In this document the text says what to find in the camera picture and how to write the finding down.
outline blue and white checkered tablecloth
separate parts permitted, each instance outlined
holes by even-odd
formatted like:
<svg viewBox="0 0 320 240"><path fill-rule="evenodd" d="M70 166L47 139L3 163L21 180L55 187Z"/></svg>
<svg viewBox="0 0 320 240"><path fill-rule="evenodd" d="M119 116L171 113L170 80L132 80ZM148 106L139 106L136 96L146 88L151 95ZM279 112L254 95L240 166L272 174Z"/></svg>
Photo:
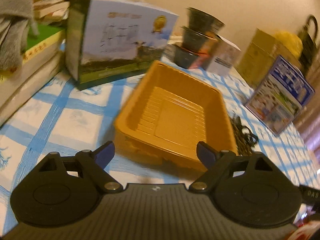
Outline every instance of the blue and white checkered tablecloth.
<svg viewBox="0 0 320 240"><path fill-rule="evenodd" d="M276 138L242 105L252 92L247 84L201 69L183 71L223 93L229 114L239 115L243 124L259 136L255 150L265 153L294 184L319 188L316 168L294 126L290 125ZM113 121L142 77L138 75L78 91L71 77L61 72L0 129L0 235L17 223L9 198L25 175L51 151L70 156L83 149L94 150L112 140ZM200 175L171 162L164 161L160 166L143 165L120 155L113 158L106 171L124 186L127 182L180 182L188 187ZM297 217L304 212L305 206L302 206Z"/></svg>

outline yellow plastic bag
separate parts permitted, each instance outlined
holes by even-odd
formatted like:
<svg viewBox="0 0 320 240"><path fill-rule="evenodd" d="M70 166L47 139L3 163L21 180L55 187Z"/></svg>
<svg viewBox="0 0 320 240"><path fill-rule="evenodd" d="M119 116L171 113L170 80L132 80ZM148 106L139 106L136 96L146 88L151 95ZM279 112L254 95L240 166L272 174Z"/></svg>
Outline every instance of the yellow plastic bag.
<svg viewBox="0 0 320 240"><path fill-rule="evenodd" d="M300 58L303 46L300 38L286 31L277 32L273 35L278 41L281 41L282 44L295 56L296 59Z"/></svg>

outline stack of black bowls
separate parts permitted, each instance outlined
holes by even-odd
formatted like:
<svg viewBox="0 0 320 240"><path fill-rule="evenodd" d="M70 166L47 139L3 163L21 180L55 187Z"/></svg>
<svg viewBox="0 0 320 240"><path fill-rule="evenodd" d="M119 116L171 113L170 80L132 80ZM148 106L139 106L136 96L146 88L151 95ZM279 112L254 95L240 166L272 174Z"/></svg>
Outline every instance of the stack of black bowls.
<svg viewBox="0 0 320 240"><path fill-rule="evenodd" d="M180 67L191 69L210 60L218 45L216 34L224 23L203 11L194 8L188 10L189 27L182 27L183 42L175 44L173 61Z"/></svg>

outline gray ribbed panel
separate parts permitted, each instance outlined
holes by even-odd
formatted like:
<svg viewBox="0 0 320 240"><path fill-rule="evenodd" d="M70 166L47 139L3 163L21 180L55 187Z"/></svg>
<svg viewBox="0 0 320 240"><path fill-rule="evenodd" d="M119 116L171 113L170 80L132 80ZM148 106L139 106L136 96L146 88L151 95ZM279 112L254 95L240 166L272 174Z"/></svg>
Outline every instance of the gray ribbed panel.
<svg viewBox="0 0 320 240"><path fill-rule="evenodd" d="M295 226L254 229L222 216L206 195L179 185L129 184L85 219L60 228L20 223L4 240L281 240Z"/></svg>

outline gray cloth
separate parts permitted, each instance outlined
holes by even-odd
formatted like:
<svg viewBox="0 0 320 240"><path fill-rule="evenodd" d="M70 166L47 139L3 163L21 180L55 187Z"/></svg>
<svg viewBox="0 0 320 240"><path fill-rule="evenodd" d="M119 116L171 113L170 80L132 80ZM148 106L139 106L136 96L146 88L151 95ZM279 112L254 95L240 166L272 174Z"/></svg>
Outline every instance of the gray cloth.
<svg viewBox="0 0 320 240"><path fill-rule="evenodd" d="M22 66L30 25L33 34L38 35L33 0L0 0L0 70Z"/></svg>

